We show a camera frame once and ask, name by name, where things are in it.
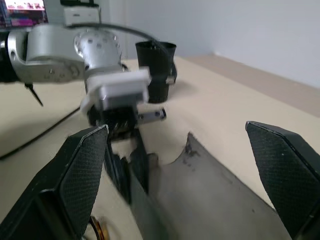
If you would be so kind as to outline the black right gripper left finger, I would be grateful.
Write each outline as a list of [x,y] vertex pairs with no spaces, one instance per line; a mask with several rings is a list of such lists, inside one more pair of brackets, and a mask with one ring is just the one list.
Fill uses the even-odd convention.
[[69,136],[0,224],[0,240],[80,240],[95,203],[108,128]]

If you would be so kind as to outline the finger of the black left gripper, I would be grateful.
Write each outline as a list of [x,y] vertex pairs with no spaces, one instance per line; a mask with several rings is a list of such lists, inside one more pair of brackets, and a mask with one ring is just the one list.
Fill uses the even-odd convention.
[[149,158],[138,128],[131,133],[136,148],[130,154],[133,173],[146,194],[149,193]]
[[110,140],[106,142],[104,168],[118,193],[127,204],[131,203],[131,180],[127,159],[113,153]]

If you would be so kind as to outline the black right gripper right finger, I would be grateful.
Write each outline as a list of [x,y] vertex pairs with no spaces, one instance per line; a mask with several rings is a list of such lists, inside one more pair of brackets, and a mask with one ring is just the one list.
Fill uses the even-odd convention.
[[299,134],[245,125],[262,185],[292,240],[320,240],[320,154]]

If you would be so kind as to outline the white marker with black cap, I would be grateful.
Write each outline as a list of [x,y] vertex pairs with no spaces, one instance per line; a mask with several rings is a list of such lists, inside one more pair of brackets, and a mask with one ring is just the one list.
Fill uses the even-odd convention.
[[164,108],[148,111],[148,112],[142,112],[137,114],[137,123],[139,125],[141,124],[147,124],[157,121],[164,121],[167,118],[167,113]]

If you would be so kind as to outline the amber framed glasses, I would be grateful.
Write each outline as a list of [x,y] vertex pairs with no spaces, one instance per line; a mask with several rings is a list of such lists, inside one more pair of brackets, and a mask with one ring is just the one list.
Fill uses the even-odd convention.
[[82,240],[111,240],[106,222],[91,215]]

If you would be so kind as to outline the black cup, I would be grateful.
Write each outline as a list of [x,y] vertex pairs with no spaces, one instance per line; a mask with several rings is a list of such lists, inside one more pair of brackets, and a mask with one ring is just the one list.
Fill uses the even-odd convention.
[[174,63],[177,46],[174,43],[163,41],[161,45],[167,50],[167,54],[150,40],[135,44],[138,65],[149,68],[151,82],[148,86],[148,94],[149,102],[152,104],[167,101],[169,87],[176,83],[178,76]]

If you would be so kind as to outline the white box device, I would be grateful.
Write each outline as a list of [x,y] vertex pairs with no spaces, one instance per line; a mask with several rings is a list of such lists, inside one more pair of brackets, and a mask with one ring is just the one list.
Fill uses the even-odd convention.
[[83,23],[99,23],[100,9],[86,6],[70,6],[63,9],[64,24],[71,26]]

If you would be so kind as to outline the computer monitor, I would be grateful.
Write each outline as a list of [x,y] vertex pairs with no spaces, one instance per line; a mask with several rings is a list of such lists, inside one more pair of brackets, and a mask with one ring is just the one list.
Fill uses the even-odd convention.
[[0,30],[48,23],[44,0],[0,0]]

